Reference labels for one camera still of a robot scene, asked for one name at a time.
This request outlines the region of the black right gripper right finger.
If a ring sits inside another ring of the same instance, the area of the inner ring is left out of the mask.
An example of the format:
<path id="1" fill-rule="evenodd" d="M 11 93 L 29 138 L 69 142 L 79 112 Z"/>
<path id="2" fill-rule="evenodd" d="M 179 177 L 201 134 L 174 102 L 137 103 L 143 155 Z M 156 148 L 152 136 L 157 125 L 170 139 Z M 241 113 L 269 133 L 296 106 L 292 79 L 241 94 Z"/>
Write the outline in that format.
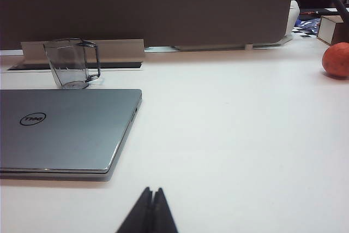
<path id="1" fill-rule="evenodd" d="M 159 188 L 154 195 L 152 232 L 178 232 L 162 188 Z"/>

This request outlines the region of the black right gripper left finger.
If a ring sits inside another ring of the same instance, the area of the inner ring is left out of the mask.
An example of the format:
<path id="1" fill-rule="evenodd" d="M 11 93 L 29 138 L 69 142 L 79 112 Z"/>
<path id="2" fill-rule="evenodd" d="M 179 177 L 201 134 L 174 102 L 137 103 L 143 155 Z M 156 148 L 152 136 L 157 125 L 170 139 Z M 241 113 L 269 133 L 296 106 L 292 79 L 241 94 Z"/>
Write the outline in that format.
<path id="1" fill-rule="evenodd" d="M 148 232 L 153 192 L 146 187 L 117 232 Z"/>

